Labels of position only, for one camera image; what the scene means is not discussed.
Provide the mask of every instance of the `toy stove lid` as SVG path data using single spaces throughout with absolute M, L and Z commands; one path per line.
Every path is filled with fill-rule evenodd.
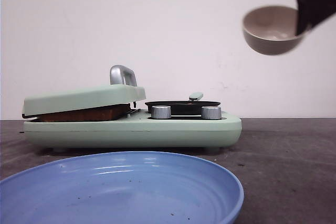
M 27 97 L 24 101 L 23 117 L 97 108 L 146 99 L 145 89 L 137 87 L 132 70 L 121 65 L 113 66 L 110 70 L 110 78 L 113 85 Z

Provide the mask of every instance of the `blue bowl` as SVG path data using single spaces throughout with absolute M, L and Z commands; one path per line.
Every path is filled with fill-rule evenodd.
M 239 180 L 201 158 L 115 152 L 58 160 L 0 182 L 1 224 L 233 223 Z

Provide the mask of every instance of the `stove knob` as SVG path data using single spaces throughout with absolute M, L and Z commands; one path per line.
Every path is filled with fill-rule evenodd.
M 172 117 L 170 106 L 153 106 L 152 118 L 153 119 L 169 119 Z
M 219 120 L 222 119 L 222 110 L 218 106 L 202 107 L 202 119 Z

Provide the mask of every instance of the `mint green toy stove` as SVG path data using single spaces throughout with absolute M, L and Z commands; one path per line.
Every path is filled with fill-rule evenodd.
M 114 66 L 110 78 L 111 85 L 108 86 L 26 98 L 23 117 L 37 118 L 24 123 L 27 140 L 43 147 L 96 148 L 225 147 L 239 139 L 240 118 L 221 111 L 218 106 L 202 106 L 194 114 L 185 114 L 184 107 L 176 107 L 176 102 L 171 106 L 166 105 L 167 102 L 152 106 L 150 112 L 148 109 L 130 109 L 115 120 L 41 121 L 46 114 L 118 107 L 128 103 L 135 105 L 135 102 L 146 99 L 144 88 L 137 87 L 132 70 Z M 186 111 L 202 105 L 199 101 L 202 96 L 201 93 L 192 94 L 190 100 L 184 102 Z M 182 109 L 182 113 L 175 112 L 176 108 Z

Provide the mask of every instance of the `grey table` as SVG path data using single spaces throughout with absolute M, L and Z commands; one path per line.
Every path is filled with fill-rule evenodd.
M 2 179 L 57 159 L 130 150 L 54 153 L 26 142 L 22 130 L 22 121 L 1 121 Z M 238 143 L 216 153 L 203 148 L 141 150 L 194 155 L 231 170 L 245 191 L 237 224 L 336 223 L 336 119 L 243 119 Z

